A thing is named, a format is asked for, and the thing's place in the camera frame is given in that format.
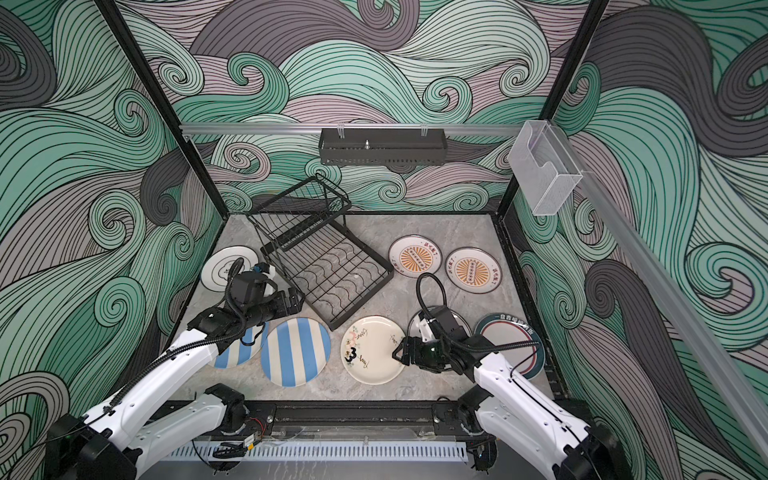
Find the cream floral plate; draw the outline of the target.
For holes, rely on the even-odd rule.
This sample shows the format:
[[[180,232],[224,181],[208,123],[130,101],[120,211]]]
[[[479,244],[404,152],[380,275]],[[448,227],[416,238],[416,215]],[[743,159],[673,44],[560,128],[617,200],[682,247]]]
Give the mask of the cream floral plate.
[[[347,373],[365,385],[383,385],[404,368],[396,368],[392,352],[405,338],[394,321],[378,315],[354,322],[342,337],[340,355]]]

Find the blue striped plate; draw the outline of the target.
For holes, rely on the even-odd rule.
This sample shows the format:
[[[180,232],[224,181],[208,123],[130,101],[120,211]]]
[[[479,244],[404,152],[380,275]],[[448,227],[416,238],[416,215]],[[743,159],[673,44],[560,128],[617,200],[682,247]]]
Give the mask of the blue striped plate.
[[[209,365],[216,369],[229,369],[245,364],[258,356],[262,346],[264,328],[264,325],[248,328],[240,340],[234,341]]]
[[[331,338],[321,322],[294,317],[269,331],[261,341],[261,365],[268,380],[283,388],[315,379],[330,358]]]

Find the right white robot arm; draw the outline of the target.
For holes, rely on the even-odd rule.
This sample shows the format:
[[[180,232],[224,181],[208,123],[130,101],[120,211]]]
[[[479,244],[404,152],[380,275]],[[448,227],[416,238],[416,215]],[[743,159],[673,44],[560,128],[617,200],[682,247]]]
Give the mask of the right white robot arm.
[[[542,393],[481,335],[423,343],[406,337],[392,351],[404,365],[450,369],[474,382],[460,398],[465,430],[496,437],[546,479],[630,479],[618,438],[591,426]]]

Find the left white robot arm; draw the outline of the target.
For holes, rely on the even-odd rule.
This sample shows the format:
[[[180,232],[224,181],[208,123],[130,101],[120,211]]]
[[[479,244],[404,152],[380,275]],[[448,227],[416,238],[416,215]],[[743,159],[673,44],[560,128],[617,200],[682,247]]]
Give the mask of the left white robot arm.
[[[295,288],[244,305],[225,297],[189,322],[164,354],[114,395],[82,417],[66,414],[45,442],[46,479],[137,479],[172,451],[207,432],[239,434],[246,422],[243,394],[223,385],[208,388],[185,407],[154,414],[203,366],[240,340],[246,329],[301,311]]]

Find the black dish rack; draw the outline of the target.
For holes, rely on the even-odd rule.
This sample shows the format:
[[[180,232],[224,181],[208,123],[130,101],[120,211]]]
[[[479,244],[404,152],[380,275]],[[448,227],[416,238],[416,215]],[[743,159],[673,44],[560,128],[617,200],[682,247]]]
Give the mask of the black dish rack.
[[[254,198],[247,219],[260,252],[331,329],[339,329],[394,276],[393,265],[349,228],[349,195],[315,174]]]

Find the left sunburst pattern plate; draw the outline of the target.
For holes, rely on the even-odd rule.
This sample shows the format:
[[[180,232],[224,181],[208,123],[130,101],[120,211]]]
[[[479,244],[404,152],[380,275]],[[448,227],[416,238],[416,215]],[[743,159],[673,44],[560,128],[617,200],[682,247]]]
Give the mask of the left sunburst pattern plate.
[[[395,240],[390,245],[388,257],[395,271],[409,278],[417,278],[422,273],[436,273],[443,260],[435,242],[415,234]]]

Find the sunburst pattern plate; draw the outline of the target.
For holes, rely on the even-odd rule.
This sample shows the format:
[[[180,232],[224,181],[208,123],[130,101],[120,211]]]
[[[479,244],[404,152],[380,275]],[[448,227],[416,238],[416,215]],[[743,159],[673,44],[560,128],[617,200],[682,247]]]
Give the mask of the sunburst pattern plate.
[[[435,242],[415,234],[395,240],[390,245],[388,257],[395,271],[409,278],[417,278],[422,273],[436,273],[443,260]]]
[[[445,271],[455,286],[472,294],[490,293],[503,280],[499,262],[486,251],[475,247],[452,251],[446,260]]]

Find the white plate teal red rim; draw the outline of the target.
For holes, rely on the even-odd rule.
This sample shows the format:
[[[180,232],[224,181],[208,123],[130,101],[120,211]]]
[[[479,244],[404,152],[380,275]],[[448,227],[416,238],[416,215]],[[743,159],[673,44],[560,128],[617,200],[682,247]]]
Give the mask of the white plate teal red rim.
[[[527,343],[527,346],[504,350],[507,362],[527,380],[539,375],[546,363],[545,349],[538,333],[525,321],[508,313],[491,313],[474,327],[474,333],[494,345]]]

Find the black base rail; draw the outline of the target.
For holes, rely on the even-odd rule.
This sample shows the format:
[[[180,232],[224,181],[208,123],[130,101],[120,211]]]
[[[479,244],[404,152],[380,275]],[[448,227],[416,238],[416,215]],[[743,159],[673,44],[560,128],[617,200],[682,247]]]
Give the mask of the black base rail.
[[[471,389],[453,400],[247,400],[239,433],[211,427],[194,438],[235,442],[259,433],[287,439],[301,433],[365,429],[465,437],[470,416],[478,415],[480,403],[488,398],[488,394]]]

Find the black hanging wall tray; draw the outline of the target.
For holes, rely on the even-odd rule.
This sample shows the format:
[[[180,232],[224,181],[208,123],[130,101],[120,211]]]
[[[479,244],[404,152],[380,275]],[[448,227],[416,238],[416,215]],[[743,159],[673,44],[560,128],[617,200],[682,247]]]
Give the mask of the black hanging wall tray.
[[[443,130],[336,130],[324,129],[319,137],[321,162],[331,166],[440,165],[448,154]]]

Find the black corner frame post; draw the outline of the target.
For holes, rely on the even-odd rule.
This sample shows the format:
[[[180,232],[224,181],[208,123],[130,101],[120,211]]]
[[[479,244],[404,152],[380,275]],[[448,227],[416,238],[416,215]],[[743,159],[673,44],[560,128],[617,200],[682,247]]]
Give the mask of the black corner frame post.
[[[554,125],[555,114],[557,113],[561,101],[564,99],[572,81],[575,79],[577,70],[587,53],[608,5],[609,3],[607,1],[591,1],[588,3],[576,34],[566,50],[563,66],[555,79],[552,90],[550,91],[537,120],[547,120]],[[509,212],[514,196],[519,191],[522,192],[518,181],[513,174],[513,178],[498,207],[498,215],[505,216]]]
[[[203,189],[212,201],[219,216],[226,221],[229,218],[229,209],[227,208],[222,196],[216,188],[206,165],[200,156],[194,143],[186,139],[181,131],[181,122],[163,92],[159,81],[152,73],[149,62],[145,58],[141,48],[131,33],[125,19],[119,11],[115,1],[95,0],[95,5],[100,11],[106,24],[113,33],[116,41],[120,45],[127,60],[133,67],[138,79],[147,90],[150,99],[157,108],[160,117],[169,128],[175,143],[181,150],[187,163],[200,181]]]

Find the aluminium rail wall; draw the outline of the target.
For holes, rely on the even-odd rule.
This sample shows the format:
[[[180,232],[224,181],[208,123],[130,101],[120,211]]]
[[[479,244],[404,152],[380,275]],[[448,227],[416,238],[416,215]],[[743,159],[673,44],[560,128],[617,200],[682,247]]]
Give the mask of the aluminium rail wall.
[[[347,130],[413,130],[428,132],[443,130],[447,136],[506,137],[517,135],[522,125],[496,124],[402,124],[402,123],[182,123],[185,136],[195,135],[320,135],[332,129],[343,135]]]
[[[562,128],[553,125],[555,138],[581,173],[579,184],[605,226],[626,253],[661,312],[671,321],[710,382],[718,390],[744,434],[763,460],[767,459],[767,406],[732,357],[707,328],[679,285],[670,277],[648,245],[626,221],[603,189],[592,168],[579,157]]]

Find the clear plastic wall bin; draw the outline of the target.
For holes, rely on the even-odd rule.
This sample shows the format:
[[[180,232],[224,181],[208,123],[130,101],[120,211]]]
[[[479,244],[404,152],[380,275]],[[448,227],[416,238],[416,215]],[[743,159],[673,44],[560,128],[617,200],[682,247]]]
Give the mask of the clear plastic wall bin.
[[[583,178],[564,130],[547,120],[521,127],[507,156],[534,216],[554,216]]]

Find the black corner frame post left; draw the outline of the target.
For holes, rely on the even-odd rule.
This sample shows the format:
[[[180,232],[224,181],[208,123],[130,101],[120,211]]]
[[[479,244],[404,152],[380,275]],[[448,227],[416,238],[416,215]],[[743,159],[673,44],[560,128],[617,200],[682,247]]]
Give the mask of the black corner frame post left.
[[[119,11],[115,1],[95,0],[95,5],[100,11],[106,24],[113,33],[116,41],[120,45],[127,60],[133,67],[138,79],[147,90],[150,99],[157,108],[160,117],[169,128],[175,143],[181,150],[187,163],[200,181],[203,189],[212,201],[219,216],[226,221],[229,218],[229,209],[227,208],[222,196],[216,188],[206,165],[200,156],[194,143],[186,139],[181,131],[181,122],[163,92],[159,81],[152,73],[149,62],[145,58],[141,48],[131,33],[125,19]]]

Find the aluminium rail right wall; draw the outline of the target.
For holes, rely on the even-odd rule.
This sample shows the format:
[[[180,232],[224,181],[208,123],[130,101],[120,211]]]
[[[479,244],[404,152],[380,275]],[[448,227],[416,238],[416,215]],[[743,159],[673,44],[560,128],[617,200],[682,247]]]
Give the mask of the aluminium rail right wall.
[[[767,459],[767,406],[732,357],[707,328],[679,285],[670,277],[648,245],[626,221],[603,189],[592,168],[579,157],[562,128],[553,125],[555,138],[581,173],[579,184],[605,226],[626,253],[661,312],[671,321],[710,382],[718,390],[744,434],[763,460]]]

